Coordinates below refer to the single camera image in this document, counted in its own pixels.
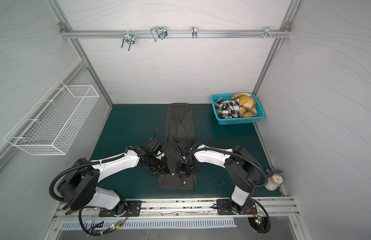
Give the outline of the dark grey striped shirt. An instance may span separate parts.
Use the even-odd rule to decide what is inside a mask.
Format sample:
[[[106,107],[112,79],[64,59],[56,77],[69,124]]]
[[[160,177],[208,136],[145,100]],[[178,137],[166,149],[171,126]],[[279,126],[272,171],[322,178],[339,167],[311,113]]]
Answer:
[[[184,142],[187,146],[195,143],[193,108],[187,103],[173,103],[168,106],[164,134],[164,153],[168,174],[161,174],[158,185],[166,190],[190,191],[197,186],[197,172],[190,175],[177,172],[180,155],[171,140]]]

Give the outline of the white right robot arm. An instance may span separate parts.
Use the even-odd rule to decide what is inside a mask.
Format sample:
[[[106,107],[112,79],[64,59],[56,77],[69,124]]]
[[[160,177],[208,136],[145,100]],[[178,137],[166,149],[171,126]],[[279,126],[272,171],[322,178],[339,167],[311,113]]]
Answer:
[[[174,139],[171,144],[179,154],[177,172],[180,176],[196,173],[199,163],[208,163],[224,168],[235,184],[227,211],[240,215],[244,212],[249,197],[268,184],[268,177],[261,164],[242,146],[233,149],[217,149],[204,144],[187,145]]]

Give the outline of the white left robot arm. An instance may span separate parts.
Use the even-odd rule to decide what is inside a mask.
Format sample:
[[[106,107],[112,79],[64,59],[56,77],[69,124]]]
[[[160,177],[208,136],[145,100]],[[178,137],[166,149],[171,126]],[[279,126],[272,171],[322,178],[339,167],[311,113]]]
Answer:
[[[138,165],[148,167],[153,176],[163,173],[166,165],[161,148],[157,140],[150,138],[141,146],[128,147],[123,153],[111,157],[92,161],[81,158],[52,180],[49,194],[54,200],[65,203],[71,211],[94,207],[121,216],[127,209],[125,198],[117,191],[100,188],[98,183]]]

